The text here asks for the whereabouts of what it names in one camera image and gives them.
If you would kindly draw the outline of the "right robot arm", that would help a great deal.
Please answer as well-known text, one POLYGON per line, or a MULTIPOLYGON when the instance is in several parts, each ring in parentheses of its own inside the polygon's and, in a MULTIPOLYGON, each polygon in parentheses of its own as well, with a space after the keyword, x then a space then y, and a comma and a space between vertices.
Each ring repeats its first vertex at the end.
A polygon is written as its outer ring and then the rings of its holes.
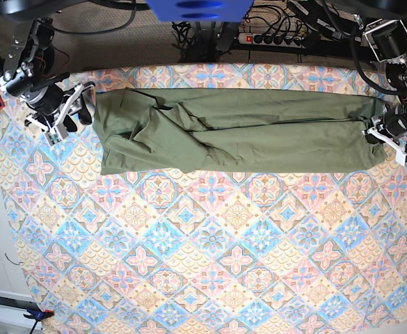
POLYGON ((83 94, 92 82, 62 90, 58 83, 69 73, 49 75, 54 63, 52 40, 58 29, 51 14, 75 6, 76 1, 0 1, 0 15, 18 23, 13 44, 0 58, 0 89, 24 102, 30 109, 25 126, 34 125, 52 143, 77 131, 73 117, 90 125, 92 116, 83 94))

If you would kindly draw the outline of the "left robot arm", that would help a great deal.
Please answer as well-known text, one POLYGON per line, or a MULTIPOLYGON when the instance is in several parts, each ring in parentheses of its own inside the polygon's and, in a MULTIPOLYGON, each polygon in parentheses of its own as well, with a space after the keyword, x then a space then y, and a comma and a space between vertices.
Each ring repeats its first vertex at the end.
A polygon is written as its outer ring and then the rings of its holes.
POLYGON ((335 1, 336 6, 353 15, 356 21, 346 32, 330 12, 327 1, 321 6, 335 30, 349 40, 358 74, 374 90, 399 98, 399 105, 372 118, 363 134, 369 142, 387 143, 396 153, 397 163, 407 162, 407 145, 399 138, 407 136, 407 1, 335 1), (385 78, 391 89, 382 88, 363 71, 358 59, 357 38, 364 38, 379 63, 385 66, 385 78))

